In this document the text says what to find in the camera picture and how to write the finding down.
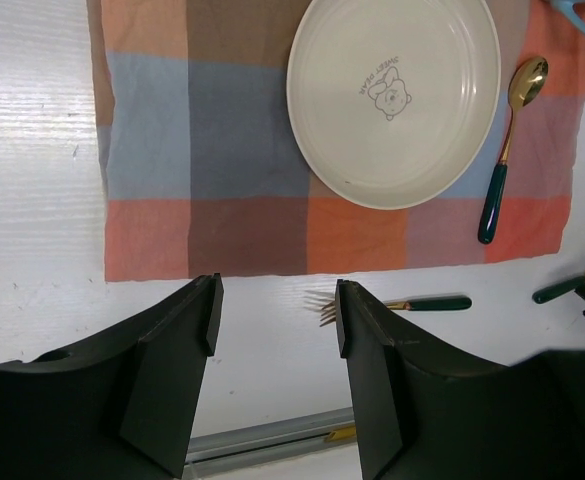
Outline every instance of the green knife handle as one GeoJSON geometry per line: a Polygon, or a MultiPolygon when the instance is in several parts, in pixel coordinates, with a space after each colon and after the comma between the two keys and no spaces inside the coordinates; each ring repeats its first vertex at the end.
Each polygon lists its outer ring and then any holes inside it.
{"type": "Polygon", "coordinates": [[[499,212],[501,211],[501,200],[505,190],[505,179],[508,175],[508,166],[504,163],[498,163],[494,167],[492,180],[488,196],[483,206],[481,223],[479,224],[479,242],[488,245],[494,240],[496,234],[496,224],[499,221],[499,212]]]}
{"type": "Polygon", "coordinates": [[[467,310],[472,306],[472,299],[468,297],[430,298],[412,300],[408,302],[410,310],[417,312],[441,312],[453,310],[467,310]]]}
{"type": "Polygon", "coordinates": [[[575,290],[578,287],[585,285],[585,275],[581,275],[580,277],[570,278],[565,280],[561,283],[557,283],[555,285],[550,285],[542,290],[536,292],[532,298],[538,304],[547,303],[550,300],[554,300],[561,295],[565,295],[572,290],[575,290]]]}

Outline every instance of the white wooden surface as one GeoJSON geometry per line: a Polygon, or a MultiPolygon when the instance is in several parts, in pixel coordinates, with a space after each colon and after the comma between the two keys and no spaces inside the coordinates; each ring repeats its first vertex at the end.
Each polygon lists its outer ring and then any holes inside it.
{"type": "MultiPolygon", "coordinates": [[[[84,338],[184,283],[103,282],[93,116],[84,0],[0,0],[0,362],[32,360],[84,338]]],[[[585,115],[578,150],[561,254],[351,278],[384,299],[470,294],[470,312],[410,318],[496,361],[547,347],[585,348],[583,302],[574,295],[544,307],[530,300],[537,287],[585,267],[585,115]]],[[[332,291],[335,280],[225,280],[217,356],[208,363],[195,436],[350,405],[335,332],[316,328],[303,308],[306,290],[332,291]]]]}

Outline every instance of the ceramic plate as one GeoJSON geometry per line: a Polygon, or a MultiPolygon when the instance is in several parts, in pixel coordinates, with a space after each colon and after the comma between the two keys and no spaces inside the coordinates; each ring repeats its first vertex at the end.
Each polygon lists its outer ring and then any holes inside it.
{"type": "Polygon", "coordinates": [[[470,166],[500,80],[484,0],[314,0],[292,47],[288,109],[328,187],[366,207],[407,208],[470,166]]]}

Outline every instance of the bear illustration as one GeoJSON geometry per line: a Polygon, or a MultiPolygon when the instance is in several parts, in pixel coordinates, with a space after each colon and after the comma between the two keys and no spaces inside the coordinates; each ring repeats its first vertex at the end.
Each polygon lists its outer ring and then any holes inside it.
{"type": "Polygon", "coordinates": [[[368,95],[376,108],[385,113],[388,121],[394,119],[412,101],[405,89],[405,82],[399,78],[396,67],[390,67],[383,78],[370,87],[368,95]]]}

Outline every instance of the plaid cloth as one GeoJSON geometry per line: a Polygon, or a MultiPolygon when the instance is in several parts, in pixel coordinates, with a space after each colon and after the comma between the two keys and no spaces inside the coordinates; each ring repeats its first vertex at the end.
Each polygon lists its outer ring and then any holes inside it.
{"type": "MultiPolygon", "coordinates": [[[[489,0],[502,94],[480,155],[423,205],[375,211],[308,169],[286,64],[310,0],[88,0],[108,281],[347,273],[501,262],[559,250],[585,101],[585,36],[541,0],[489,0]],[[550,78],[517,125],[495,242],[478,223],[519,62],[550,78]]],[[[585,18],[585,5],[580,12],[585,18]]]]}

